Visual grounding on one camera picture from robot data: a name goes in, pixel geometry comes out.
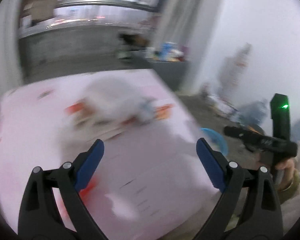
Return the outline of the person's right hand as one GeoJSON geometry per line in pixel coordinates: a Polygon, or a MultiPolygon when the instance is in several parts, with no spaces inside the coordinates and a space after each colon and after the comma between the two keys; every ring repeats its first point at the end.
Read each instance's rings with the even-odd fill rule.
{"type": "Polygon", "coordinates": [[[284,159],[275,165],[276,170],[294,170],[295,160],[294,158],[284,159]]]}

